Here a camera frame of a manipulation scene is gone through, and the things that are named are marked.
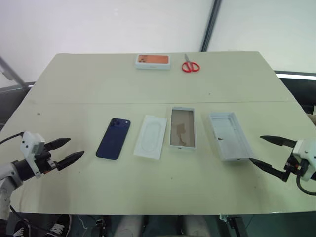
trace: scissor handle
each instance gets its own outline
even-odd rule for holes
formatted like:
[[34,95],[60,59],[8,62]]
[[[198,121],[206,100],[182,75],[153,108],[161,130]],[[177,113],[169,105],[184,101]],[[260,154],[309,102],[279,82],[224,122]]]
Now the scissor handle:
[[200,67],[197,63],[185,62],[182,64],[182,70],[186,73],[198,72],[200,70]]

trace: orange phone image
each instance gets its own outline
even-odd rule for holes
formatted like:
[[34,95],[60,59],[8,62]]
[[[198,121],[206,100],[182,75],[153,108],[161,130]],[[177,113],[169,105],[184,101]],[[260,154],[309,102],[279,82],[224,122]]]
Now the orange phone image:
[[160,64],[168,64],[169,57],[164,55],[139,55],[138,60],[139,63],[160,63]]

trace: white table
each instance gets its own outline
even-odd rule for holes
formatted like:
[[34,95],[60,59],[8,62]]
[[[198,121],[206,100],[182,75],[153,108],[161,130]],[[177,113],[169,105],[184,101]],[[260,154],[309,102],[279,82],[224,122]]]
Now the white table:
[[[214,146],[207,115],[215,111],[234,111],[256,158],[277,169],[283,169],[291,150],[270,144],[261,135],[293,140],[315,136],[313,124],[260,55],[189,54],[201,65],[197,74],[180,71],[183,54],[171,57],[170,71],[141,71],[133,67],[135,55],[131,54],[57,55],[1,131],[0,139],[22,130],[40,133],[47,141],[70,137],[69,144],[52,152],[53,158],[61,160],[80,150],[85,154],[61,172],[25,182],[13,193],[13,206],[22,212],[70,214],[316,210],[315,198],[298,190],[294,175],[284,183],[250,162],[222,163]],[[81,66],[75,70],[76,63]],[[224,86],[229,82],[234,86]],[[158,93],[153,85],[156,90],[168,89]],[[210,95],[202,94],[209,88],[213,88]],[[172,106],[195,108],[197,150],[169,147],[168,124],[160,160],[134,156],[144,116],[165,117],[170,122]],[[120,157],[117,161],[97,158],[95,152],[114,117],[131,120]],[[16,138],[0,146],[3,163],[22,159],[19,142]],[[315,189],[315,184],[308,182],[305,187]]]

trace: metal pole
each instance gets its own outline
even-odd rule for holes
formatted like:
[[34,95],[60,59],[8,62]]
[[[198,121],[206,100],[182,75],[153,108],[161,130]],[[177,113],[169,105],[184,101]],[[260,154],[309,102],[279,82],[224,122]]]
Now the metal pole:
[[214,4],[212,6],[212,11],[211,11],[211,14],[210,14],[209,19],[208,19],[208,23],[207,23],[207,26],[206,26],[204,39],[203,39],[203,42],[202,42],[202,46],[201,46],[200,52],[206,52],[207,51],[209,40],[211,39],[211,36],[212,36],[212,33],[213,33],[215,21],[216,21],[217,15],[218,15],[218,11],[219,11],[221,2],[222,2],[222,0],[214,0]]
[[8,79],[8,80],[15,80],[16,83],[21,85],[23,88],[27,88],[28,85],[17,75],[17,73],[10,68],[10,66],[0,57],[0,66],[3,69],[2,74]]

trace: plastic tray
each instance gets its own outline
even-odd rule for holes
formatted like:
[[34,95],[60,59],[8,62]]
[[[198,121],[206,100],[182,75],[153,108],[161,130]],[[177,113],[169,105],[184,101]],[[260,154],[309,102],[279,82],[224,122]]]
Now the plastic tray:
[[197,148],[194,108],[172,107],[169,144],[185,150]]
[[234,112],[210,113],[209,119],[222,160],[232,161],[254,158]]

